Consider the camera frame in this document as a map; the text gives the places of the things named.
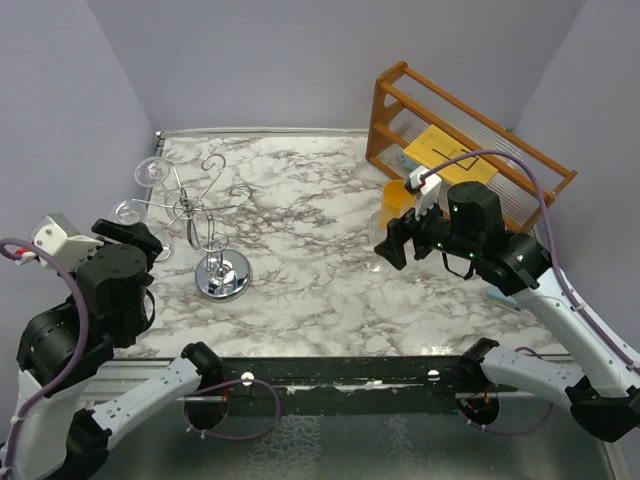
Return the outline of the yellow book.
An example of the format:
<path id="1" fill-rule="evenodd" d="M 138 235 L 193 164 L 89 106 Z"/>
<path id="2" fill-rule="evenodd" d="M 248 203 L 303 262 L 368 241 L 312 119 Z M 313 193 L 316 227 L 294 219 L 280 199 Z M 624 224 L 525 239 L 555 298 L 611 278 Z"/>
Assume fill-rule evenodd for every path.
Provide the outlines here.
<path id="1" fill-rule="evenodd" d="M 403 151 L 407 160 L 433 169 L 447 160 L 469 153 L 470 149 L 435 125 L 430 125 Z M 440 170 L 438 175 L 454 185 L 466 181 L 488 184 L 498 170 L 480 156 L 469 157 Z"/>

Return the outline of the wooden shelf rack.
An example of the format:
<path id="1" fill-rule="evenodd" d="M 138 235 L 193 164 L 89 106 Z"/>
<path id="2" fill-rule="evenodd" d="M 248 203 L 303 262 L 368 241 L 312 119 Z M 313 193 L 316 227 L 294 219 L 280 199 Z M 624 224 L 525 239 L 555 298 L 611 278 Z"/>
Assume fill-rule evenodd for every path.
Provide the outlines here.
<path id="1" fill-rule="evenodd" d="M 530 174 L 538 181 L 547 206 L 577 175 L 462 100 L 400 62 L 376 80 L 365 159 L 392 179 L 411 170 L 399 161 L 404 149 L 435 125 L 498 173 L 486 184 L 500 198 L 509 229 L 530 230 L 541 216 Z"/>

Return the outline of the clear wine glass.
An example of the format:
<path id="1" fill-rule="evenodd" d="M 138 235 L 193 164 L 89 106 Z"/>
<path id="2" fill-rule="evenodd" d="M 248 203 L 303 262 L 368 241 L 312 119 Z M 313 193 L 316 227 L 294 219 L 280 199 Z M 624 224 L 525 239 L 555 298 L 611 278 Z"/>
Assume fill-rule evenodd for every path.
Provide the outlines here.
<path id="1" fill-rule="evenodd" d="M 108 219 L 120 225 L 145 223 L 147 208 L 138 199 L 125 200 L 112 208 Z"/>
<path id="2" fill-rule="evenodd" d="M 169 161 L 161 157 L 149 157 L 137 165 L 134 179 L 142 187 L 155 188 L 162 185 L 170 173 Z"/>
<path id="3" fill-rule="evenodd" d="M 388 221 L 388 215 L 383 210 L 377 210 L 371 215 L 368 222 L 368 247 L 361 258 L 361 265 L 371 273 L 382 274 L 390 268 L 389 263 L 374 251 L 374 248 L 386 239 Z"/>

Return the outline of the blue patterned small item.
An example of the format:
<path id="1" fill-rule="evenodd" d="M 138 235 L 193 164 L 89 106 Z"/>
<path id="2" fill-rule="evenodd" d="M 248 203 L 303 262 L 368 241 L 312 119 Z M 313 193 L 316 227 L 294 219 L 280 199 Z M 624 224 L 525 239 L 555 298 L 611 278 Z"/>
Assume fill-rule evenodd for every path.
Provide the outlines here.
<path id="1" fill-rule="evenodd" d="M 418 166 L 418 164 L 413 159 L 411 159 L 404 153 L 400 154 L 399 161 L 408 170 L 414 170 Z"/>

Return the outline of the yellow plastic wine glass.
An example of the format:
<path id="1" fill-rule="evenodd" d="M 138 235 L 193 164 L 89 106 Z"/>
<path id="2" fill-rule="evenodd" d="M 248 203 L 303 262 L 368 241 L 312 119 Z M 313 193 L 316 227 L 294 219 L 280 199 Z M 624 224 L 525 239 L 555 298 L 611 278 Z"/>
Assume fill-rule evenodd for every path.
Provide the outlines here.
<path id="1" fill-rule="evenodd" d="M 376 219 L 373 221 L 374 227 L 382 231 L 390 220 L 400 218 L 413 207 L 414 203 L 415 196 L 405 188 L 403 180 L 389 181 L 382 190 L 380 209 L 376 212 Z"/>

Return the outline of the light blue eraser block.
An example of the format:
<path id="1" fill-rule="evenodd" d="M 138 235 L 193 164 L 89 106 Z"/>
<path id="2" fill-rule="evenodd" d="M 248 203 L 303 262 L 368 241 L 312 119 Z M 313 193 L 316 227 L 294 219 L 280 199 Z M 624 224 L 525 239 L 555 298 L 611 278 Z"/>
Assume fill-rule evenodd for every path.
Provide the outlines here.
<path id="1" fill-rule="evenodd" d="M 496 303 L 502 308 L 520 312 L 522 310 L 521 305 L 515 301 L 511 296 L 504 295 L 497 287 L 489 285 L 485 289 L 485 296 L 488 300 Z"/>

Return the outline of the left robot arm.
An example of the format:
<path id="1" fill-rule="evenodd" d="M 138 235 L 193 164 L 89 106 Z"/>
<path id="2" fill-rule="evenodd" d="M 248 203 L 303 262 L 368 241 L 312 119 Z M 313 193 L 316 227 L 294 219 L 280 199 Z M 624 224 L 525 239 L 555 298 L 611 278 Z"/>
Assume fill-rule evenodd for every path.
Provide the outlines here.
<path id="1" fill-rule="evenodd" d="M 132 346 L 155 318 L 151 269 L 161 242 L 143 223 L 100 219 L 90 235 L 63 215 L 45 216 L 29 240 L 6 238 L 4 257 L 55 270 L 70 294 L 27 324 L 19 343 L 19 395 L 1 449 L 5 479 L 85 479 L 140 423 L 170 402 L 214 392 L 222 360 L 201 342 L 161 373 L 94 408 L 79 401 L 116 350 Z"/>

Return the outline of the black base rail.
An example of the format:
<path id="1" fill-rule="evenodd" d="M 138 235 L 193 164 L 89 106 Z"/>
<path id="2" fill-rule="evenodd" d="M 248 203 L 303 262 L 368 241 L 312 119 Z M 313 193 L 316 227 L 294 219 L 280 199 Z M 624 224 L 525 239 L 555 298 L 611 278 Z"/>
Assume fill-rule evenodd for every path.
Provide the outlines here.
<path id="1" fill-rule="evenodd" d="M 187 410 L 206 415 L 453 414 L 457 398 L 495 390 L 457 355 L 221 358 L 202 342 L 181 355 L 202 376 Z"/>

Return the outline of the chrome wine glass rack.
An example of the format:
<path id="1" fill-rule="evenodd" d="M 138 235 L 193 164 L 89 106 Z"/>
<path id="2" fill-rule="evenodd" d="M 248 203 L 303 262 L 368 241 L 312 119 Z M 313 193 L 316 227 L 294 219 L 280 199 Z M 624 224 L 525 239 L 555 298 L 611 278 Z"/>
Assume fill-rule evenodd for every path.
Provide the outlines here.
<path id="1" fill-rule="evenodd" d="M 212 207 L 206 204 L 205 196 L 216 184 L 226 169 L 226 158 L 221 154 L 211 154 L 200 163 L 200 168 L 217 172 L 203 191 L 190 194 L 183 184 L 177 167 L 170 160 L 171 173 L 162 185 L 156 186 L 163 192 L 163 201 L 140 200 L 146 208 L 158 207 L 165 211 L 168 222 L 152 231 L 161 241 L 163 248 L 171 249 L 166 233 L 176 224 L 185 227 L 189 246 L 203 254 L 195 268 L 194 281 L 198 293 L 213 303 L 233 301 L 249 288 L 253 270 L 246 255 L 229 247 L 230 236 L 216 227 L 215 216 L 221 211 L 239 208 L 253 197 L 253 189 L 247 184 L 237 184 L 230 188 L 231 197 L 239 197 L 236 203 Z"/>

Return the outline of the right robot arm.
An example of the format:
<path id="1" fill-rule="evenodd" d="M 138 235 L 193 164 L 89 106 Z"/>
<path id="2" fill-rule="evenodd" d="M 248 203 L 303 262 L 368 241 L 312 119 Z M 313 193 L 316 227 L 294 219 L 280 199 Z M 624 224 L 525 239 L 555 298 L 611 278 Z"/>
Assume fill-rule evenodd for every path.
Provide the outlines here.
<path id="1" fill-rule="evenodd" d="M 444 213 L 438 186 L 409 180 L 404 187 L 418 201 L 388 222 L 375 253 L 398 270 L 407 264 L 407 242 L 417 260 L 433 251 L 469 260 L 472 272 L 532 313 L 575 361 L 561 366 L 482 338 L 460 358 L 461 383 L 472 391 L 497 384 L 531 393 L 566 409 L 580 427 L 606 442 L 638 427 L 638 354 L 628 348 L 616 353 L 621 340 L 602 337 L 608 327 L 564 274 L 554 271 L 550 252 L 532 236 L 506 229 L 498 195 L 476 181 L 459 183 L 448 190 Z"/>

